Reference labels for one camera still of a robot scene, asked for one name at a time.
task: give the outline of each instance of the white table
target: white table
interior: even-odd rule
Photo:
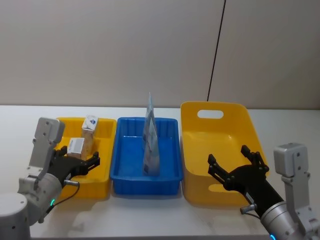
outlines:
[[[2,153],[0,193],[16,192],[18,179],[32,152],[32,139],[39,117],[100,118],[145,116],[145,108],[0,106],[0,149]],[[156,108],[156,117],[180,122],[179,108]],[[284,184],[275,173],[273,148],[299,142],[308,147],[311,206],[320,216],[319,183],[320,111],[250,110],[264,153],[268,159],[271,185],[284,197]],[[189,239],[269,239],[259,220],[240,214],[237,208],[205,209],[191,206],[183,197],[71,199],[56,207],[31,227],[34,239],[95,239],[112,237],[178,237]]]

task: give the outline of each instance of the wall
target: wall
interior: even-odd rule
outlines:
[[[320,1],[225,2],[2,0],[0,104],[319,109]]]
[[[0,104],[205,101],[223,0],[2,0]]]
[[[320,109],[320,1],[226,0],[210,101]]]

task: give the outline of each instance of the blue tray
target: blue tray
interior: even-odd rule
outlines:
[[[175,195],[183,179],[178,122],[155,118],[160,155],[159,176],[143,174],[144,117],[121,117],[117,121],[110,178],[121,195]]]

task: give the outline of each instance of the yellow plastic bin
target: yellow plastic bin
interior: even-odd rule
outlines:
[[[206,118],[199,117],[201,110],[218,114],[213,114],[214,118],[207,118],[208,114]],[[247,109],[235,103],[184,102],[181,105],[181,124],[183,194],[188,202],[204,206],[248,204],[240,193],[225,190],[208,174],[209,154],[213,154],[227,172],[251,164],[240,152],[242,145],[247,145],[252,152],[259,151],[268,164]]]
[[[84,117],[59,117],[58,120],[64,122],[65,128],[61,142],[56,149],[68,146],[70,138],[81,138],[82,124]],[[104,199],[109,195],[111,187],[109,170],[112,159],[112,151],[116,134],[117,121],[114,119],[99,118],[97,129],[95,130],[92,154],[99,152],[100,165],[91,170],[86,176],[73,177],[73,181],[80,183],[79,192],[75,195],[78,198]],[[60,195],[61,199],[71,196],[76,191],[74,186],[65,186]]]

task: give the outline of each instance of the black cable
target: black cable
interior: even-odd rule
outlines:
[[[70,198],[74,197],[74,196],[79,192],[79,189],[80,189],[80,183],[79,183],[76,191],[74,192],[74,194],[72,194],[71,196],[68,196],[66,199],[63,199],[63,200],[57,202],[57,203],[54,205],[54,207],[57,206],[57,205],[59,205],[59,204],[62,204],[63,202],[69,200]]]
[[[245,215],[252,216],[252,217],[255,217],[255,218],[257,218],[257,219],[260,220],[260,217],[258,217],[257,215],[254,215],[254,214],[252,214],[252,213],[246,212],[246,213],[244,213],[244,214],[245,214]]]
[[[209,84],[208,97],[206,98],[206,101],[207,101],[207,102],[209,101],[211,83],[212,83],[212,78],[213,78],[213,75],[214,75],[214,69],[215,69],[215,64],[216,64],[216,58],[217,58],[217,52],[218,52],[218,45],[219,45],[219,39],[220,39],[222,21],[223,21],[223,19],[224,19],[225,8],[226,8],[226,1],[227,1],[227,0],[224,0],[224,3],[223,3],[223,9],[222,9],[222,15],[221,15],[221,22],[220,22],[219,33],[218,33],[218,40],[216,41],[216,46],[215,46],[215,53],[214,53],[214,59],[213,59],[213,66],[212,66],[210,84]]]

